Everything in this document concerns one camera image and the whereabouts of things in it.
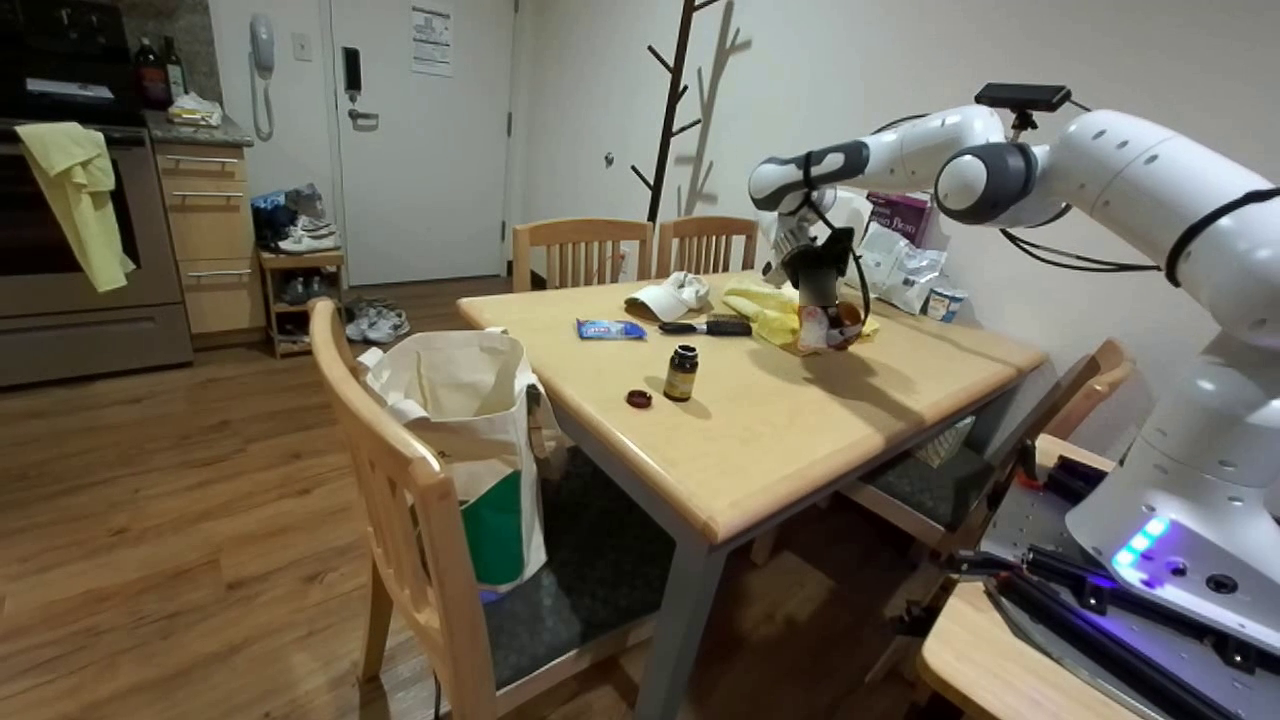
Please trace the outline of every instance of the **small bottle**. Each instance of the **small bottle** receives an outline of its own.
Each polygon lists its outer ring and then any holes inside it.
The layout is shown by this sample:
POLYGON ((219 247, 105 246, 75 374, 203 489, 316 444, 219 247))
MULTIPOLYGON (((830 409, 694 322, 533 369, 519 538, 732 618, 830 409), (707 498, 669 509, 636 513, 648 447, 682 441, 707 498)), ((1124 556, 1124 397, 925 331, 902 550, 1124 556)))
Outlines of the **small bottle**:
POLYGON ((132 69, 143 108, 166 108, 166 75, 149 37, 134 44, 132 69))
POLYGON ((690 381, 694 381, 694 347, 690 345, 680 345, 669 359, 669 383, 663 383, 663 397, 682 406, 690 399, 690 381))
POLYGON ((161 64, 162 64, 166 98, 171 101, 188 98, 183 61, 177 55, 171 37, 161 39, 161 64))

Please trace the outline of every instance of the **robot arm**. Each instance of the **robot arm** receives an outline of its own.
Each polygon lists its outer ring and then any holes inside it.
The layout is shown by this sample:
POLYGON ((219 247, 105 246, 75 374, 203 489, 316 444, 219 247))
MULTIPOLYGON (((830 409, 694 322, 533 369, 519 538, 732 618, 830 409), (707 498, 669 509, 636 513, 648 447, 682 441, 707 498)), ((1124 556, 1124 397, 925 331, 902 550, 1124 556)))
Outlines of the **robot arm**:
POLYGON ((1156 260, 1229 336, 1280 347, 1274 188, 1152 120, 1083 112, 1052 145, 1018 145, 994 108, 965 103, 804 155, 766 155, 748 198, 778 213, 775 260, 797 290, 811 290, 815 268, 842 271, 839 252, 815 260, 809 234, 830 186, 931 192, 957 224, 991 229, 1040 229, 1078 210, 1156 260))
MULTIPOLYGON (((770 155, 748 188, 789 229, 819 218, 829 186, 931 192, 943 218, 994 229, 1078 210, 1214 316, 1218 336, 1066 533, 1128 588, 1280 652, 1280 188, 1141 118, 1083 112, 1062 137, 1018 145, 975 103, 770 155)), ((809 234, 778 242, 800 293, 842 271, 809 234)))

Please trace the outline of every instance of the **yellow towel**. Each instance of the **yellow towel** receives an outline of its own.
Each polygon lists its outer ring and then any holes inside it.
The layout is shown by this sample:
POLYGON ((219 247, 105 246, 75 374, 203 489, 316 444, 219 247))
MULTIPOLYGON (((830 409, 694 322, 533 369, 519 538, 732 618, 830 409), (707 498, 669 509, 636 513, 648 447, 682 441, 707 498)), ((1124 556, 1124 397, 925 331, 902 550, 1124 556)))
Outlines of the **yellow towel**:
POLYGON ((134 268, 120 247, 120 224, 111 210, 116 174, 105 132, 84 124, 19 124, 30 178, 64 229, 89 283, 111 293, 128 283, 134 268))
MULTIPOLYGON (((800 345, 800 329, 804 329, 804 295, 783 283, 783 290, 728 290, 722 295, 715 295, 715 306, 732 309, 737 316, 753 322, 753 336, 762 345, 778 345, 778 347, 797 347, 800 345)), ((869 316, 862 329, 856 336, 874 336, 878 322, 869 316)))

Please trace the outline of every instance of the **shoe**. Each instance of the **shoe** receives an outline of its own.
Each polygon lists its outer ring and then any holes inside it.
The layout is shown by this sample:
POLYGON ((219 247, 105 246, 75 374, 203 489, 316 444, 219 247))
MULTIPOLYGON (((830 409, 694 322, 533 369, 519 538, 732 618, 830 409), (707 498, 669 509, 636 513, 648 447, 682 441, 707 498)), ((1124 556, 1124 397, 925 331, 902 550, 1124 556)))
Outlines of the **shoe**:
POLYGON ((351 345, 397 345, 408 336, 408 311, 381 301, 351 301, 345 336, 351 345))
POLYGON ((294 220, 294 229, 308 234, 310 242, 334 235, 334 229, 328 220, 310 220, 310 218, 294 220))
POLYGON ((341 247, 334 235, 308 235, 301 224, 282 242, 274 242, 278 252, 305 256, 305 252, 330 252, 341 247))
POLYGON ((278 293, 278 306, 308 306, 310 293, 308 293, 308 278, 293 278, 278 293))

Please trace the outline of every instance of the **door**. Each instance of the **door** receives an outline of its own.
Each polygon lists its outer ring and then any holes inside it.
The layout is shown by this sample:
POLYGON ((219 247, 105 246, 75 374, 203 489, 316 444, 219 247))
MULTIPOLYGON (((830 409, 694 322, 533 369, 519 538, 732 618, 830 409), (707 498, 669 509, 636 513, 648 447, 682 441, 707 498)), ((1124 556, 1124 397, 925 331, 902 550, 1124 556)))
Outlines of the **door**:
POLYGON ((502 271, 510 0, 330 0, 351 283, 502 271))

